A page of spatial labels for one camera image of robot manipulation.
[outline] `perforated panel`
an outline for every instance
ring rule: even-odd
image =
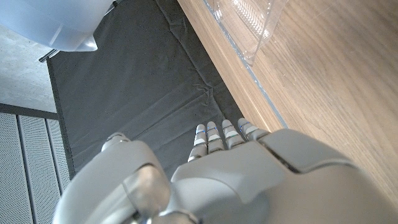
[[[4,113],[0,113],[0,223],[32,223],[17,119]]]
[[[60,197],[49,137],[42,118],[19,116],[37,223],[51,223]]]
[[[56,120],[47,120],[49,127],[50,143],[53,149],[53,155],[55,155],[55,167],[58,172],[58,178],[61,185],[61,191],[63,192],[70,182],[69,170],[67,164],[67,158],[63,149],[63,142],[61,137],[60,124]]]

